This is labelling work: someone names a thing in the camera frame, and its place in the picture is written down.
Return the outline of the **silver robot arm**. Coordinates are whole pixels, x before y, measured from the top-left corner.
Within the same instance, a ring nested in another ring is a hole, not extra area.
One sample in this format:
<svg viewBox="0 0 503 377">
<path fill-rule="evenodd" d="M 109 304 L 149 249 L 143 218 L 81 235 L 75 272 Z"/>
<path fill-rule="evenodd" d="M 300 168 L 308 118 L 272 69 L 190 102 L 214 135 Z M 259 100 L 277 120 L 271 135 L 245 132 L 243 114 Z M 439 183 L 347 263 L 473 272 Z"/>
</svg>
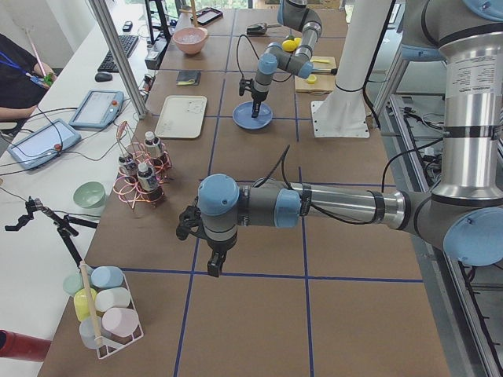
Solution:
<svg viewBox="0 0 503 377">
<path fill-rule="evenodd" d="M 356 105 L 363 104 L 367 76 L 389 21 L 381 1 L 356 4 L 337 73 L 335 93 L 315 105 L 315 137 L 357 137 Z M 382 1 L 392 8 L 392 1 Z M 441 137 L 388 160 L 379 191 L 288 182 L 284 160 L 252 185 L 212 174 L 199 185 L 195 235 L 212 249 L 207 263 L 218 277 L 227 251 L 237 242 L 237 226 L 291 228 L 300 217 L 319 214 L 349 225 L 383 224 L 404 231 L 465 265 L 502 261 L 502 189 L 497 186 L 497 153 L 502 136 L 502 1 L 406 1 L 402 47 L 406 60 L 444 60 L 446 92 Z M 243 119 L 257 119 L 276 69 L 304 78 L 307 58 L 321 37 L 321 20 L 307 1 L 282 1 L 280 26 L 303 33 L 300 52 L 267 46 L 252 79 L 240 84 L 251 92 Z M 394 161 L 442 142 L 439 182 L 431 191 L 385 192 Z"/>
<path fill-rule="evenodd" d="M 258 117 L 261 103 L 266 100 L 278 68 L 302 79 L 306 79 L 314 69 L 310 59 L 322 33 L 317 13 L 307 7 L 307 1 L 285 0 L 278 8 L 277 22 L 301 32 L 301 43 L 293 53 L 284 51 L 281 44 L 270 43 L 259 58 L 255 78 L 251 81 L 252 118 Z"/>
</svg>

